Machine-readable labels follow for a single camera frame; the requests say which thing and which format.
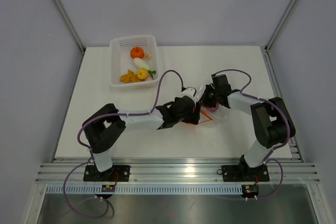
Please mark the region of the clear zip top bag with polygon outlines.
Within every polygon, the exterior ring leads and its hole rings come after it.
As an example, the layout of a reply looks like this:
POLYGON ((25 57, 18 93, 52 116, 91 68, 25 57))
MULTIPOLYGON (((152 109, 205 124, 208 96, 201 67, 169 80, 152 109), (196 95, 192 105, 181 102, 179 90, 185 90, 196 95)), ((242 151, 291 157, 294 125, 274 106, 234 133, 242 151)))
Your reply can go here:
POLYGON ((229 110, 216 102, 214 98, 215 88, 211 84, 202 84, 198 87, 187 87, 184 93, 189 96, 199 111, 200 124, 207 124, 207 127, 216 127, 229 119, 229 110))

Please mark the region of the fake yellow lemon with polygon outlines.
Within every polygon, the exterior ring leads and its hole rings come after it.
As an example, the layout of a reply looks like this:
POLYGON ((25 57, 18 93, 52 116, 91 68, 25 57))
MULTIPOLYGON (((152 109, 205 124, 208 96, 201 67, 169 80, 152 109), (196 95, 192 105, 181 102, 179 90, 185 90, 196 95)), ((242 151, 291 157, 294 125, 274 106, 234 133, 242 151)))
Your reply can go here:
POLYGON ((145 80, 145 79, 148 77, 149 73, 148 73, 148 70, 147 70, 147 69, 145 69, 145 68, 140 68, 140 69, 137 70, 136 75, 137 75, 137 78, 138 78, 138 79, 140 79, 140 80, 145 80))

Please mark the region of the fake brown ginger root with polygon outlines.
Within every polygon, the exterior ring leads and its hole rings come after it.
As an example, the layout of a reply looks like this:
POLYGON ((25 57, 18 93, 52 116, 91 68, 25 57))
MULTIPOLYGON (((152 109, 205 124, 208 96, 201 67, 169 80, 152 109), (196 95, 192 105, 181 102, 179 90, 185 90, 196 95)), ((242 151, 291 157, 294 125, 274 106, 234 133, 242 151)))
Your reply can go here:
POLYGON ((138 76, 131 70, 128 70, 128 73, 123 74, 120 77, 120 82, 127 84, 127 83, 136 83, 136 82, 141 82, 142 80, 140 80, 138 78, 138 76))

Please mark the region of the fake white garlic bulb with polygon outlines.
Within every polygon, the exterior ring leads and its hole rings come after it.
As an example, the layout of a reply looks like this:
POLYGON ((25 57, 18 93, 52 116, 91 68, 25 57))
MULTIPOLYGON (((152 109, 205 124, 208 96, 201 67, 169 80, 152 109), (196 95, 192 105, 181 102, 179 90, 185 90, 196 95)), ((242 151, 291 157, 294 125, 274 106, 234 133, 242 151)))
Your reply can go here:
POLYGON ((150 59, 152 59, 152 54, 150 52, 146 52, 144 54, 144 57, 145 57, 145 59, 150 60, 150 59))

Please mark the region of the fake white radish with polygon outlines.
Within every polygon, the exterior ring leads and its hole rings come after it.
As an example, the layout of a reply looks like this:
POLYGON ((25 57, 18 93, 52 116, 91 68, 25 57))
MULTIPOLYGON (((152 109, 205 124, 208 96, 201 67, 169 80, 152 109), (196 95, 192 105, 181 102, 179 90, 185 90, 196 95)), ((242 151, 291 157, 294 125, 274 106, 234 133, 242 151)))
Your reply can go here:
POLYGON ((141 58, 134 58, 132 61, 133 61, 133 64, 138 69, 145 68, 145 69, 148 70, 148 73, 149 73, 150 76, 156 75, 156 71, 152 70, 151 67, 150 67, 150 65, 146 61, 144 61, 143 59, 141 59, 141 58))

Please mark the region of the fake orange pumpkin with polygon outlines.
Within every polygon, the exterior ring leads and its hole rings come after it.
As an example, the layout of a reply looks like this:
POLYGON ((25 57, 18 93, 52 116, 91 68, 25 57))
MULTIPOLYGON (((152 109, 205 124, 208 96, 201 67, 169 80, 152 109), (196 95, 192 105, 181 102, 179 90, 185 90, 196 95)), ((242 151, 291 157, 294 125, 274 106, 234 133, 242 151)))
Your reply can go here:
POLYGON ((143 58, 144 57, 144 50, 141 47, 134 47, 130 50, 130 57, 134 58, 143 58))

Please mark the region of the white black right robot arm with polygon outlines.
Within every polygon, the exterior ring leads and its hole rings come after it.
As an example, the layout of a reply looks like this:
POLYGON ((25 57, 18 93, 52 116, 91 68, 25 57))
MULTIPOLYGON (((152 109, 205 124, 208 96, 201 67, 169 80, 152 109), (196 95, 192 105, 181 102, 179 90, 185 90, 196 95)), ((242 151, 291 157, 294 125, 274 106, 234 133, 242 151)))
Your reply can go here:
POLYGON ((232 89, 225 74, 212 75, 212 83, 206 85, 200 103, 208 108, 221 105, 252 117, 256 140, 238 164, 239 176, 244 180, 252 179, 274 150, 285 146, 296 134, 282 98, 257 98, 232 89))

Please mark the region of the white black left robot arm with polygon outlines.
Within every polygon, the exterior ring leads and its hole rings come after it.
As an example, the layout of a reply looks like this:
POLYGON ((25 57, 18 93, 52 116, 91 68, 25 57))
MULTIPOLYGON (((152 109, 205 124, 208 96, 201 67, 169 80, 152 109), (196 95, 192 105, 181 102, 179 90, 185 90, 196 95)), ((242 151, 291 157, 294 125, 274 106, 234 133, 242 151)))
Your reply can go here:
POLYGON ((124 131, 169 129, 180 122, 197 125, 200 111, 201 104, 188 96, 176 97, 172 102, 156 106, 152 112, 122 111, 109 103, 83 123, 78 137, 85 134, 96 167, 95 175, 107 181, 113 176, 109 150, 124 131))

